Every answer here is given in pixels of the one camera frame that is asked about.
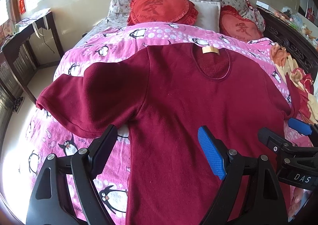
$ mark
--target white pillow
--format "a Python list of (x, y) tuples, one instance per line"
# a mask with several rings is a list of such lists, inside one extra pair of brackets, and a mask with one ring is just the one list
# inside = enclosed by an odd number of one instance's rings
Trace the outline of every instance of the white pillow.
[(194, 26), (219, 33), (221, 4), (219, 2), (205, 2), (199, 0), (189, 1), (194, 3), (195, 9), (199, 12)]

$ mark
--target wooden desk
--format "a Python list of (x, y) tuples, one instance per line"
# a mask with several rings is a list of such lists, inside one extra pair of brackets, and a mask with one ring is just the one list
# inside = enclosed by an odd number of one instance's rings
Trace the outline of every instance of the wooden desk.
[[(52, 35), (56, 44), (56, 47), (58, 49), (58, 53), (60, 55), (60, 57), (62, 57), (64, 55), (64, 50), (61, 44), (61, 41), (59, 39), (58, 36), (58, 32), (56, 30), (56, 26), (55, 26), (55, 22), (54, 22), (54, 18), (53, 18), (53, 13), (49, 12), (46, 14), (47, 17), (47, 24), (49, 26), (49, 29), (51, 29), (52, 31)], [(44, 19), (43, 17), (39, 18), (38, 20), (35, 21), (36, 25), (38, 28), (46, 28), (45, 24), (44, 24)], [(19, 51), (20, 51), (20, 47), (21, 45), (27, 40), (29, 39), (29, 37), (34, 33), (34, 29), (32, 24), (28, 25), (25, 29), (23, 29), (21, 32), (15, 34), (14, 37), (12, 37), (12, 39), (7, 42), (6, 45), (3, 46), (2, 48), (2, 53), (0, 54), (0, 61), (5, 60), (10, 68), (10, 71), (13, 75), (13, 77), (15, 78), (15, 80), (17, 81), (17, 83), (19, 84), (19, 86), (24, 90), (24, 92), (28, 95), (28, 97), (31, 99), (31, 101), (35, 104), (36, 102), (36, 98), (35, 96), (32, 94), (32, 92), (28, 89), (27, 84), (24, 83), (22, 77), (20, 76), (20, 74), (18, 73), (17, 69), (14, 66), (14, 61), (18, 58), (19, 56)], [(26, 43), (28, 50), (31, 51), (32, 55), (34, 55), (31, 45), (28, 43)], [(36, 58), (33, 59), (35, 61), (35, 65), (38, 67), (39, 64), (37, 63)], [(4, 86), (4, 89), (7, 91), (7, 93), (9, 94), (9, 97), (11, 99), (13, 99), (13, 101), (15, 100), (15, 97), (12, 95), (12, 93)]]

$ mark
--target ruffled edge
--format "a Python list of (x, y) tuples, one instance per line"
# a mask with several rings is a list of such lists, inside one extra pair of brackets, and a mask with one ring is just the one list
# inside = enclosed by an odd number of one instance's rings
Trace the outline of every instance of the ruffled edge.
[[(133, 11), (133, 7), (134, 7), (136, 1), (137, 0), (131, 0), (131, 2), (130, 2), (130, 13), (129, 13), (129, 17), (127, 19), (127, 26), (133, 26), (135, 24), (139, 24), (140, 23), (139, 20), (137, 19), (136, 15), (135, 15), (135, 13), (134, 13), (134, 11)], [(182, 11), (182, 13), (179, 16), (173, 18), (173, 19), (166, 20), (165, 22), (176, 22), (176, 21), (182, 19), (188, 13), (189, 8), (190, 8), (190, 3), (192, 3), (192, 2), (190, 2), (189, 0), (184, 0), (184, 1), (185, 1), (185, 9)]]
[(177, 21), (176, 23), (178, 23), (178, 24), (186, 24), (186, 25), (192, 26), (197, 21), (197, 16), (198, 16), (199, 12), (194, 7), (194, 3), (193, 2), (189, 1), (189, 4), (191, 5), (190, 6), (191, 9), (189, 8), (189, 10), (191, 10), (191, 11), (190, 11), (190, 14), (188, 15), (188, 17), (183, 22), (178, 22)]
[(227, 32), (227, 30), (225, 29), (225, 27), (223, 26), (223, 23), (222, 23), (222, 17), (223, 17), (224, 15), (226, 15), (226, 14), (227, 14), (227, 15), (233, 15), (234, 17), (236, 17), (237, 19), (239, 19), (239, 20), (241, 20), (241, 21), (252, 22), (252, 23), (256, 26), (257, 33), (258, 33), (258, 35), (260, 36), (259, 39), (261, 39), (261, 38), (264, 37), (263, 33), (260, 32), (260, 30), (258, 29), (258, 27), (257, 27), (257, 25), (255, 24), (254, 21), (252, 21), (252, 20), (250, 20), (250, 19), (243, 18), (242, 16), (239, 15), (239, 13), (237, 12), (237, 10), (236, 10), (234, 7), (230, 6), (230, 5), (226, 5), (226, 6), (222, 7), (222, 8), (221, 8), (221, 12), (220, 12), (220, 23), (219, 23), (219, 25), (220, 25), (220, 33), (221, 33), (221, 31), (222, 31), (222, 34), (223, 34), (223, 35), (226, 35), (226, 36), (228, 36), (228, 37), (231, 37), (231, 35)]

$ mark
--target floor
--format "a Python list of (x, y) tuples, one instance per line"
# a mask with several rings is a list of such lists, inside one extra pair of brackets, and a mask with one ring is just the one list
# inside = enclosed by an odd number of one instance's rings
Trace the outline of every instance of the floor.
[[(29, 89), (36, 98), (45, 87), (51, 84), (56, 68), (55, 66), (36, 72), (28, 84)], [(26, 152), (25, 149), (28, 145), (25, 142), (25, 133), (36, 107), (25, 93), (22, 96), (25, 97), (25, 100), (19, 112), (12, 114), (4, 136), (0, 169), (2, 169), (4, 196), (14, 213), (25, 222), (31, 192), (17, 175), (18, 172), (16, 171), (20, 169), (20, 161), (18, 161), (16, 156)]]

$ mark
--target red long-sleeve shirt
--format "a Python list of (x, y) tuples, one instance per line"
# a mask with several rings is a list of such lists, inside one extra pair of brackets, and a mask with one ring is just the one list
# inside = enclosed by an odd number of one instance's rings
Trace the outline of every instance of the red long-sleeve shirt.
[[(299, 96), (289, 85), (296, 106)], [(84, 77), (61, 75), (37, 105), (86, 138), (128, 122), (129, 225), (199, 224), (221, 184), (198, 143), (200, 126), (241, 155), (266, 154), (275, 167), (276, 155), (257, 132), (268, 127), (283, 136), (284, 119), (297, 112), (257, 63), (226, 49), (202, 54), (191, 43), (148, 46), (119, 63), (94, 63)], [(289, 206), (289, 186), (282, 190)], [(236, 204), (233, 215), (239, 211)]]

